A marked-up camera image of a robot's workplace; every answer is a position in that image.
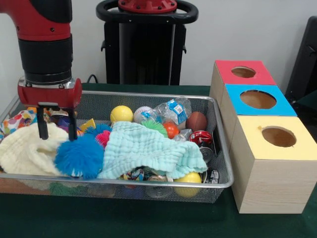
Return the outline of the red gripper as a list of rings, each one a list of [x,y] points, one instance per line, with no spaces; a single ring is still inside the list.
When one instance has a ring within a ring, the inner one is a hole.
[[[44,119],[44,107],[57,106],[67,109],[69,117],[69,140],[77,139],[77,124],[75,107],[79,105],[82,96],[82,84],[79,78],[70,79],[64,84],[35,85],[28,83],[23,77],[18,81],[18,96],[22,104],[37,107],[37,124],[39,137],[47,140],[48,128]]]

